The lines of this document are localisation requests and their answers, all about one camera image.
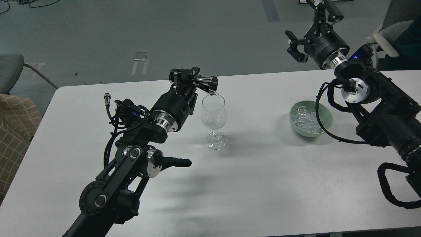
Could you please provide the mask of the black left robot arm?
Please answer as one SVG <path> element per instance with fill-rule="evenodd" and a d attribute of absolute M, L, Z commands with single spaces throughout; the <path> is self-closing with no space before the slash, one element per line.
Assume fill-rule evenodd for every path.
<path fill-rule="evenodd" d="M 130 99 L 116 100 L 110 114 L 111 96 L 104 95 L 110 124 L 114 126 L 105 151 L 103 170 L 81 192 L 80 215 L 65 237 L 104 237 L 114 224 L 138 216 L 140 197 L 149 181 L 167 168 L 191 166 L 191 160 L 166 157 L 150 142 L 163 144 L 170 132 L 179 131 L 194 113 L 197 89 L 214 95 L 218 78 L 202 77 L 200 68 L 172 69 L 170 89 L 151 109 Z"/>

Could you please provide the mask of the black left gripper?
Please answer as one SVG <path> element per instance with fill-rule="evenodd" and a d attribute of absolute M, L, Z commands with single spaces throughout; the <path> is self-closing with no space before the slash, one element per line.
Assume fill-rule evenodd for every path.
<path fill-rule="evenodd" d="M 172 83 L 170 90 L 164 93 L 153 105 L 151 112 L 156 114 L 154 123 L 150 124 L 150 129 L 163 132 L 177 132 L 181 129 L 188 116 L 193 114 L 197 100 L 196 90 L 201 81 L 199 78 L 200 68 L 193 66 L 191 69 L 172 69 L 169 74 L 169 81 Z M 168 122 L 171 127 L 164 128 L 159 124 L 158 116 L 167 113 L 173 118 Z"/>

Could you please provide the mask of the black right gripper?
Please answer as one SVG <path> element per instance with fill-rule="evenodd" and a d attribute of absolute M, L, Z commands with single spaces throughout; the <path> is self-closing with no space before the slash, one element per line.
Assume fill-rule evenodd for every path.
<path fill-rule="evenodd" d="M 295 34 L 286 30 L 289 39 L 287 52 L 298 62 L 306 63 L 310 56 L 320 69 L 324 67 L 325 60 L 335 51 L 343 55 L 349 53 L 349 45 L 334 31 L 333 25 L 343 20 L 344 15 L 332 0 L 307 0 L 314 9 L 313 24 L 304 39 L 298 39 Z M 304 45 L 304 52 L 298 50 L 299 45 Z"/>

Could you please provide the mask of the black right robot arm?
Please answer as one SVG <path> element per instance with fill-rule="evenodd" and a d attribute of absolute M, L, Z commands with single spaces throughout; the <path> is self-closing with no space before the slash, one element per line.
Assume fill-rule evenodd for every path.
<path fill-rule="evenodd" d="M 400 201 L 391 192 L 386 170 L 406 173 L 406 180 L 420 195 L 420 122 L 416 115 L 420 105 L 373 67 L 374 49 L 370 42 L 362 45 L 350 58 L 349 46 L 334 31 L 333 25 L 343 14 L 331 0 L 308 0 L 314 10 L 313 24 L 303 39 L 287 30 L 287 52 L 299 63 L 311 57 L 320 69 L 332 69 L 335 78 L 325 82 L 316 96 L 315 113 L 322 130 L 330 137 L 349 144 L 393 147 L 405 166 L 385 162 L 377 170 L 384 197 L 405 209 L 420 208 L 420 201 Z M 341 112 L 352 113 L 358 122 L 353 141 L 330 133 L 319 115 L 320 99 L 327 91 L 328 103 Z"/>

